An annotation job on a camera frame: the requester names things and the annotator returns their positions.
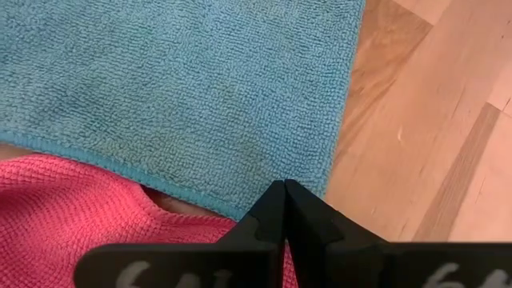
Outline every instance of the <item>microfiber cloth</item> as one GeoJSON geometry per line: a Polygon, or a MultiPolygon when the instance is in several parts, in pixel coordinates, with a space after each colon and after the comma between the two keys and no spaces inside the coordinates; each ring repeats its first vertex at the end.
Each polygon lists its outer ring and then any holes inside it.
{"type": "Polygon", "coordinates": [[[3,0],[0,141],[240,219],[326,191],[363,0],[3,0]]]}
{"type": "MultiPolygon", "coordinates": [[[[30,155],[0,162],[0,287],[72,288],[77,260],[109,243],[212,243],[234,221],[174,214],[109,171],[30,155]]],[[[297,287],[286,250],[283,287],[297,287]]]]}

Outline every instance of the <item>wooden floor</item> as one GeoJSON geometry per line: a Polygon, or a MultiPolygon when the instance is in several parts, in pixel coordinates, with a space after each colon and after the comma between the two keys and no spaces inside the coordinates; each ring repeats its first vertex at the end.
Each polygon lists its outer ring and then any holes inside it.
{"type": "Polygon", "coordinates": [[[512,241],[511,21],[366,0],[327,202],[391,241],[512,241]]]}

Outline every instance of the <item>black plastic object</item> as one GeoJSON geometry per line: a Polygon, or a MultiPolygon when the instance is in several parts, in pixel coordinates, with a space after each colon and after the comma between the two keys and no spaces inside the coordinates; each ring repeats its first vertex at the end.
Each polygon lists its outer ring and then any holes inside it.
{"type": "Polygon", "coordinates": [[[227,288],[282,284],[285,237],[301,288],[512,288],[512,245],[388,243],[294,180],[273,182],[215,244],[93,249],[77,288],[227,288]]]}

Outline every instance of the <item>teal microfiber towel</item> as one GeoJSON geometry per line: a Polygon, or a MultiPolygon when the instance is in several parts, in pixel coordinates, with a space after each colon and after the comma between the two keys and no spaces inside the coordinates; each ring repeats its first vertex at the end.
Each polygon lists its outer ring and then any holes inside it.
{"type": "Polygon", "coordinates": [[[2,0],[0,141],[240,219],[326,191],[363,0],[2,0]]]}

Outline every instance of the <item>pink microfiber towel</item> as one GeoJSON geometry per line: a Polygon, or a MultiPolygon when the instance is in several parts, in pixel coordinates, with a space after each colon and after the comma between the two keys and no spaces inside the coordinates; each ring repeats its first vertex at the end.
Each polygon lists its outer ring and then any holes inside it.
{"type": "MultiPolygon", "coordinates": [[[[116,242],[215,242],[234,222],[174,214],[139,184],[100,168],[33,154],[0,162],[0,287],[73,287],[77,260],[116,242]]],[[[296,287],[286,253],[284,287],[296,287]]]]}

